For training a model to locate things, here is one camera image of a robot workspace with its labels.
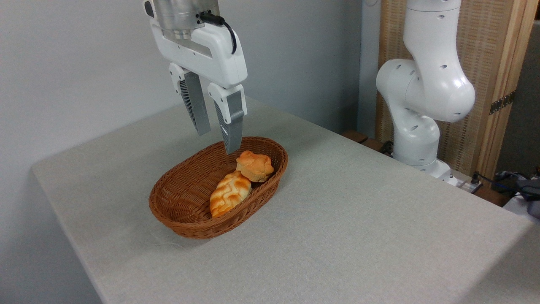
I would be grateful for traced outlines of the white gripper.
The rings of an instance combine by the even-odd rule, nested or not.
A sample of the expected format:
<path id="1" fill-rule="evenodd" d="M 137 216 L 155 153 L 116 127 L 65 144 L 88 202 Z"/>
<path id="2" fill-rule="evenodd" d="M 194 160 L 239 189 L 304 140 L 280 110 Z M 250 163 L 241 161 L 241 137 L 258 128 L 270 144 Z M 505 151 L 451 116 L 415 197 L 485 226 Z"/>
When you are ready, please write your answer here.
<path id="1" fill-rule="evenodd" d="M 203 136 L 211 130 L 199 78 L 202 76 L 212 82 L 208 92 L 214 100 L 226 153 L 238 150 L 243 116 L 247 115 L 241 85 L 247 79 L 247 68 L 239 39 L 232 54 L 231 35 L 224 27 L 206 24 L 195 29 L 190 40 L 170 40 L 156 20 L 152 19 L 150 25 L 158 49 L 171 62 L 169 72 L 174 89 L 181 96 L 197 134 Z"/>

